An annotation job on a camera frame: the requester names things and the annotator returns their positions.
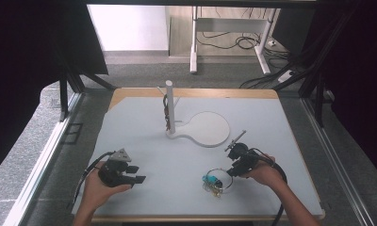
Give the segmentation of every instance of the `human hand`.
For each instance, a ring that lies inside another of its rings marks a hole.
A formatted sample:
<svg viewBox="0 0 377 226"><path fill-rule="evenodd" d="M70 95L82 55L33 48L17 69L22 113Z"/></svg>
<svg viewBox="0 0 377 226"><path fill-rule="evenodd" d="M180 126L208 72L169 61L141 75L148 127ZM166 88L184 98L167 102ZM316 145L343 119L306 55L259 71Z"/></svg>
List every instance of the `human hand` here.
<svg viewBox="0 0 377 226"><path fill-rule="evenodd" d="M98 169L100 169L104 163L105 162L99 162L96 168L94 168L87 176L80 206L85 206L90 210L96 210L112 195L124 192L132 187L131 185L121 185L115 187L105 186L98 176Z"/></svg>
<svg viewBox="0 0 377 226"><path fill-rule="evenodd" d="M273 156L269 156L267 154L264 155L274 161ZM283 178L279 171L262 160L259 160L253 169L240 175L240 177L254 178L259 184L269 187L273 187L277 183L283 182Z"/></svg>

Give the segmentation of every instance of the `white wall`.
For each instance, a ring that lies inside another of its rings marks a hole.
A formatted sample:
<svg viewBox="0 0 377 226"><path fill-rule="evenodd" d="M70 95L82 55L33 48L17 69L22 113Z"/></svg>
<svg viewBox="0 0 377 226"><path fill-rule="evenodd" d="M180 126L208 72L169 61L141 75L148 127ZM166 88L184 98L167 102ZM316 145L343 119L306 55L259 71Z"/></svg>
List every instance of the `white wall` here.
<svg viewBox="0 0 377 226"><path fill-rule="evenodd" d="M88 5L103 51L168 50L166 7Z"/></svg>

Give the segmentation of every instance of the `gray floor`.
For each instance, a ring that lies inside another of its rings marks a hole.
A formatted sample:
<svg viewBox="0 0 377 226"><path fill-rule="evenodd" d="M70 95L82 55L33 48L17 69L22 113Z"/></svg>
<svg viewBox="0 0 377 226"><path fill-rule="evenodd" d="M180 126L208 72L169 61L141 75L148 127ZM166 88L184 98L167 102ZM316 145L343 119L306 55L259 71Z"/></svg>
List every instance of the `gray floor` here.
<svg viewBox="0 0 377 226"><path fill-rule="evenodd" d="M184 58L154 56L143 60L137 56L138 61L129 58L127 64L108 64L110 76L100 76L117 87L156 87L171 79L177 87L182 88L238 88L242 82L261 74L260 67L248 62L248 58L201 58L196 75L189 74L188 63L181 62ZM110 60L124 61L123 57L110 57L107 62ZM72 123L82 126L82 130L75 142L71 142L75 134L70 133L57 148L22 225L70 225L73 220L70 214L71 206L68 204L72 200L80 174L89 163L102 118L107 112L112 96L111 91L102 89L86 77L82 78L88 88L72 118ZM303 102L296 96L300 84L301 82L284 89L279 92L279 96L320 195L321 206L326 211L322 224L360 225L309 120ZM53 84L42 92L41 105L0 168L0 225L6 219L57 123L58 114L58 87L57 84ZM339 159L368 208L374 224L377 225L376 169L337 121L329 103L323 107L323 121L324 130ZM270 222L254 222L254 225L269 224Z"/></svg>

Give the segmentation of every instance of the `forearm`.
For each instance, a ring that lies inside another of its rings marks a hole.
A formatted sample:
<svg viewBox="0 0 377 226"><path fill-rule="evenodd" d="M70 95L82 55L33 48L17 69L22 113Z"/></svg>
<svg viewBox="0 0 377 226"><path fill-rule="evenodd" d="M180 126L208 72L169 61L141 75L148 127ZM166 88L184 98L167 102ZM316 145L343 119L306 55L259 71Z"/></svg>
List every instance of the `forearm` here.
<svg viewBox="0 0 377 226"><path fill-rule="evenodd" d="M285 207L287 217L292 225L320 225L285 182L281 181L270 188L276 193Z"/></svg>
<svg viewBox="0 0 377 226"><path fill-rule="evenodd" d="M73 226L89 226L91 225L91 219L94 215L95 210L85 208L80 206L74 216Z"/></svg>

